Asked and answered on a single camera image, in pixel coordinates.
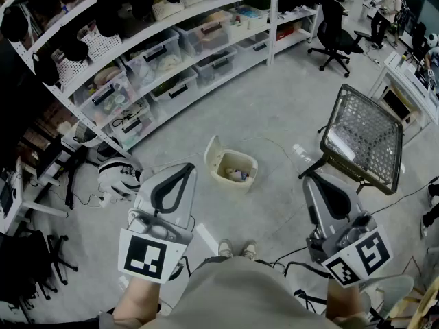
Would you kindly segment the crumpled rubbish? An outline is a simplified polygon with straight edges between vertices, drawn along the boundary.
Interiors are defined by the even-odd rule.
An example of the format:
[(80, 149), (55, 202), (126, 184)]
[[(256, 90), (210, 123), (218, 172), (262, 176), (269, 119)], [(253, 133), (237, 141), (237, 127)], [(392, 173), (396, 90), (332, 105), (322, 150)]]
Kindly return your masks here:
[(225, 174), (229, 180), (234, 181), (234, 182), (238, 182), (238, 183), (243, 183), (249, 178), (248, 173), (246, 173), (244, 171), (237, 170), (237, 169), (232, 169), (232, 168), (226, 168)]

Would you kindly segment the black monitor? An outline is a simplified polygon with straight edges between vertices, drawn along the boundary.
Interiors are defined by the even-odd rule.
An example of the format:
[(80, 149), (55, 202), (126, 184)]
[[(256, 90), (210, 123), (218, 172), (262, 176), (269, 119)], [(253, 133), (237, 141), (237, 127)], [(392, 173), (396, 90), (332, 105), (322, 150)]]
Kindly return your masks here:
[(50, 166), (59, 159), (63, 153), (64, 146), (61, 141), (61, 137), (54, 138), (47, 148), (39, 156), (40, 160), (36, 168), (36, 177), (42, 178), (46, 174)]

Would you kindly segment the person's beige shirt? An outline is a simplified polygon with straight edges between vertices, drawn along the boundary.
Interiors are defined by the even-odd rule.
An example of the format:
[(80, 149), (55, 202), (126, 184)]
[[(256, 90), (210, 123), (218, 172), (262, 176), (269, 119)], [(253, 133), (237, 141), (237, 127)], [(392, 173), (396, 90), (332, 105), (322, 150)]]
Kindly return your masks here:
[(307, 310), (289, 282), (224, 280), (192, 276), (167, 316), (141, 324), (99, 316), (99, 329), (366, 329), (364, 312), (331, 321)]

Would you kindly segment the white plastic tub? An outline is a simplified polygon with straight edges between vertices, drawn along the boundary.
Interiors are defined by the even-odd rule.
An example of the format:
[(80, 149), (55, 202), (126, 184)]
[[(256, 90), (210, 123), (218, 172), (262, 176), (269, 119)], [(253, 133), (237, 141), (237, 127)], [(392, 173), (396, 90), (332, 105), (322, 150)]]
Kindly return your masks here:
[(249, 5), (241, 5), (235, 11), (248, 19), (249, 30), (263, 27), (268, 21), (268, 12)]

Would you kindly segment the row of clear storage bins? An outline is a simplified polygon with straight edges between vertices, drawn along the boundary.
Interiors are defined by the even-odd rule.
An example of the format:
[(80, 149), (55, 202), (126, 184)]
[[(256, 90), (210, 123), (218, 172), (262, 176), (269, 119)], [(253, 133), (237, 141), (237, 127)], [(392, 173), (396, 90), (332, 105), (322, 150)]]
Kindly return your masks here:
[(216, 21), (165, 29), (86, 80), (72, 100), (129, 151), (170, 118), (268, 57), (269, 25), (214, 10)]

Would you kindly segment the small white desk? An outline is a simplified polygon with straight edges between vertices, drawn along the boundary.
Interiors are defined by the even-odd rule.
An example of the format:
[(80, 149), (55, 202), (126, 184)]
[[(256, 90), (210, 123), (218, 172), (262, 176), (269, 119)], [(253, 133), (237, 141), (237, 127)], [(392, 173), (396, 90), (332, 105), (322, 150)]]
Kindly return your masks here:
[(48, 215), (67, 217), (64, 210), (52, 208), (30, 199), (26, 199), (23, 188), (23, 170), (36, 177), (36, 170), (28, 164), (21, 162), (21, 157), (16, 160), (15, 168), (5, 179), (0, 189), (0, 233), (7, 234), (11, 225), (18, 220), (25, 220), (20, 212), (36, 210)]

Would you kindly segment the person's right forearm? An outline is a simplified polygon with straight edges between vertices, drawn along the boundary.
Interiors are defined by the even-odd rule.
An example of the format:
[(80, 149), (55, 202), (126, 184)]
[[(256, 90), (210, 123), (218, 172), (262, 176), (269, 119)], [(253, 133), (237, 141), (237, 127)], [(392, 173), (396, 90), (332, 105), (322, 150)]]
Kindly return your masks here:
[(336, 280), (330, 279), (327, 287), (326, 318), (351, 317), (363, 312), (359, 287), (343, 288)]

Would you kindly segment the narrow white shelving unit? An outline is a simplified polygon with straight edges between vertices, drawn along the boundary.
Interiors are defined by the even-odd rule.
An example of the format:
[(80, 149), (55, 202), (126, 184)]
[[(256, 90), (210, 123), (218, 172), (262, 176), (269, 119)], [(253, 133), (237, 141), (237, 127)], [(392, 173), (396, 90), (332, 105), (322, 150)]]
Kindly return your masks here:
[[(303, 42), (311, 43), (316, 35), (321, 5), (317, 0), (271, 0), (270, 50), (268, 64), (279, 53)], [(294, 33), (276, 41), (276, 28), (284, 23), (294, 26)]]

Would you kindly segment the light wooden frame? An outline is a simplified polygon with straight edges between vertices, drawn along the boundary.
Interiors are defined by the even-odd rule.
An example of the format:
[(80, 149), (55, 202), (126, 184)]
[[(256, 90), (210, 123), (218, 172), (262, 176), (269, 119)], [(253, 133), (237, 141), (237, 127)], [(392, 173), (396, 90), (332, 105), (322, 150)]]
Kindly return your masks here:
[(388, 321), (405, 329), (431, 329), (439, 321), (439, 275), (426, 289), (414, 287), (392, 309)]

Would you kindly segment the black wicker glass-top table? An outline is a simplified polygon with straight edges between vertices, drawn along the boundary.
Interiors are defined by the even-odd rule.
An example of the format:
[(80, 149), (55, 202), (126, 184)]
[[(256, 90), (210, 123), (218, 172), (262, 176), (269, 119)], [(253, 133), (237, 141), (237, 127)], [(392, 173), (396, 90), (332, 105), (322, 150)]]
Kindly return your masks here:
[(396, 193), (403, 148), (399, 120), (348, 84), (341, 85), (328, 123), (318, 130), (322, 157), (299, 174), (303, 178), (331, 165), (364, 187)]

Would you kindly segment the cream lidded plastic bin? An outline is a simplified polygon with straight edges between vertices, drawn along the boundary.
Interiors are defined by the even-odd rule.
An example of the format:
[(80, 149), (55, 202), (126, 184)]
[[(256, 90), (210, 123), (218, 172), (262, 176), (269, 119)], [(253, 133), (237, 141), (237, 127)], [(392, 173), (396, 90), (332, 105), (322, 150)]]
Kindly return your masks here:
[[(249, 178), (243, 183), (231, 181), (226, 177), (226, 168), (244, 171), (249, 174)], [(217, 168), (217, 171), (211, 173), (211, 176), (219, 182), (220, 185), (230, 191), (247, 193), (254, 183), (258, 168), (258, 162), (252, 156), (235, 150), (224, 149), (222, 150), (219, 167)]]

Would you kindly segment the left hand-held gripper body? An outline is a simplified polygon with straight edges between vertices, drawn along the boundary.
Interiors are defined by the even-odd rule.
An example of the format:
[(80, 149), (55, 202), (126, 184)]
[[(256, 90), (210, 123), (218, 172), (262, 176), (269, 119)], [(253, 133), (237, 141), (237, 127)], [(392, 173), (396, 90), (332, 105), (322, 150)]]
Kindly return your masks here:
[(193, 232), (132, 208), (119, 235), (118, 270), (155, 283), (175, 280), (188, 266)]

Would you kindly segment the white plastic chair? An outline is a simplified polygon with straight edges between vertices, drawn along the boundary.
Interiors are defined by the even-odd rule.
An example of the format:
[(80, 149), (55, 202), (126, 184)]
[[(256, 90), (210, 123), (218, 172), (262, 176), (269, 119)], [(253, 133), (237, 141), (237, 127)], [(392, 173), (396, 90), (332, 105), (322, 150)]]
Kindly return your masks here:
[(392, 309), (410, 294), (413, 287), (413, 277), (406, 274), (370, 278), (359, 285), (362, 309), (365, 313), (369, 313), (370, 309), (372, 309), (371, 298), (367, 294), (367, 290), (382, 290), (383, 304), (377, 313), (381, 318), (387, 319)]

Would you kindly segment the light wooden box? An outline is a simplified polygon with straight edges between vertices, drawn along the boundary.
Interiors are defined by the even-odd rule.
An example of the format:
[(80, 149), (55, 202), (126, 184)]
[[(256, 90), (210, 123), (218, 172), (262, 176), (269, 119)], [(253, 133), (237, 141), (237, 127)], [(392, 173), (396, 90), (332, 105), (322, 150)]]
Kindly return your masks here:
[(394, 86), (386, 86), (378, 104), (401, 123), (411, 124), (415, 119), (417, 108)]

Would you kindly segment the person's left forearm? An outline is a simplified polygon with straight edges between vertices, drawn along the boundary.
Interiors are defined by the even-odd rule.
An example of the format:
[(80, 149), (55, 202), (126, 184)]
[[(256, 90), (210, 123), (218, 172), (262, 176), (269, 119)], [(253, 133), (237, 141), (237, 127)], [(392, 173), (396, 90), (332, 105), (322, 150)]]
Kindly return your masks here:
[(158, 312), (161, 285), (141, 278), (131, 278), (128, 287), (113, 311), (115, 321), (138, 320), (146, 324)]

